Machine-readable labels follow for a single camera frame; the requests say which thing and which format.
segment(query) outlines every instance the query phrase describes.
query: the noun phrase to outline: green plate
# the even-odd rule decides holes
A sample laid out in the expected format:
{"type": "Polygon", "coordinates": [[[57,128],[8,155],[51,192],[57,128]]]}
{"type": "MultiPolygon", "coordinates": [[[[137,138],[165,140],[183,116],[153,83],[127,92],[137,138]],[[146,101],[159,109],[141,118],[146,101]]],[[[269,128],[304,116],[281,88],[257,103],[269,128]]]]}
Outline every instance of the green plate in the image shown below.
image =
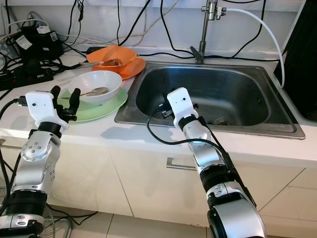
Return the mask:
{"type": "MultiPolygon", "coordinates": [[[[65,97],[70,97],[70,93],[68,91],[61,95],[57,102],[58,104],[62,104],[64,107],[68,108],[69,100],[63,99],[65,97]]],[[[76,113],[76,122],[90,121],[105,117],[121,107],[127,99],[127,92],[120,89],[117,95],[102,105],[94,105],[80,101],[79,108],[76,113]]]]}

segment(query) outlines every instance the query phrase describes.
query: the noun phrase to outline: white bowl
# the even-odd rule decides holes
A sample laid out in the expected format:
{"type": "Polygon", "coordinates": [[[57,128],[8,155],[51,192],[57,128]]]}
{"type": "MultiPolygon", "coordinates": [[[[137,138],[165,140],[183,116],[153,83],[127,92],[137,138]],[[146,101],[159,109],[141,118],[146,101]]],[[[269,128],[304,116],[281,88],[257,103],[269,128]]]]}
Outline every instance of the white bowl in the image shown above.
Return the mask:
{"type": "Polygon", "coordinates": [[[81,90],[80,94],[84,94],[95,88],[106,87],[107,92],[104,94],[79,97],[83,102],[99,105],[115,96],[120,90],[121,83],[122,78],[119,74],[112,71],[97,70],[74,77],[68,85],[68,91],[72,93],[75,88],[79,88],[81,90]]]}

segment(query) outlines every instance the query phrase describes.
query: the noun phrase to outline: faucet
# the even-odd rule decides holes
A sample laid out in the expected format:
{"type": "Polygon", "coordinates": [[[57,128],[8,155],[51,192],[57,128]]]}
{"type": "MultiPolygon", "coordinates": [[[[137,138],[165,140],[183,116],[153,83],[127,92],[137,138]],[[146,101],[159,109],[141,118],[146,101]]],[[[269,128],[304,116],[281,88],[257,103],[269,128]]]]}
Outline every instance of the faucet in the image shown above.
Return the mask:
{"type": "Polygon", "coordinates": [[[202,7],[202,11],[205,12],[204,26],[203,26],[203,35],[202,40],[199,43],[199,51],[194,47],[190,47],[191,51],[195,56],[196,63],[204,63],[205,58],[205,48],[206,48],[206,34],[208,28],[208,21],[220,20],[221,16],[225,16],[226,11],[225,7],[217,6],[218,0],[207,0],[206,6],[202,7]]]}

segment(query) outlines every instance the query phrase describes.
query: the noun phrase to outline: tile floor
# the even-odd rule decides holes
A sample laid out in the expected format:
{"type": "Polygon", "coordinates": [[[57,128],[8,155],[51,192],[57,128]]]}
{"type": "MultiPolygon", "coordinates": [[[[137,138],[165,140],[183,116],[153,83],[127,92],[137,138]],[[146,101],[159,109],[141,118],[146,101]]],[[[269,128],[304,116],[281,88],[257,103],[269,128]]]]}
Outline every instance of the tile floor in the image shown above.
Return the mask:
{"type": "MultiPolygon", "coordinates": [[[[71,215],[90,214],[89,211],[55,207],[71,215]]],[[[56,223],[56,238],[64,238],[67,224],[56,223]]],[[[184,224],[146,220],[99,212],[74,226],[71,238],[212,238],[209,229],[184,224]]]]}

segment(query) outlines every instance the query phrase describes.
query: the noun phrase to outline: cabinet handle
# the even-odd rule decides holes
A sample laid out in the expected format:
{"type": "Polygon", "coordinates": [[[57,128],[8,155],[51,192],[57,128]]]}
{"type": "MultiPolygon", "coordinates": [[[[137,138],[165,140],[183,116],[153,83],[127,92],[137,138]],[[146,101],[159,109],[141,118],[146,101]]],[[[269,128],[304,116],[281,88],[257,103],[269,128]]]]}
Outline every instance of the cabinet handle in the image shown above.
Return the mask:
{"type": "Polygon", "coordinates": [[[193,166],[186,166],[186,165],[174,165],[172,164],[173,158],[167,158],[166,167],[170,169],[177,169],[177,170],[191,170],[196,171],[196,168],[193,166]]]}
{"type": "Polygon", "coordinates": [[[18,146],[11,146],[11,145],[3,145],[5,143],[5,140],[0,139],[0,147],[4,149],[9,149],[9,150],[21,150],[21,147],[18,146]]]}

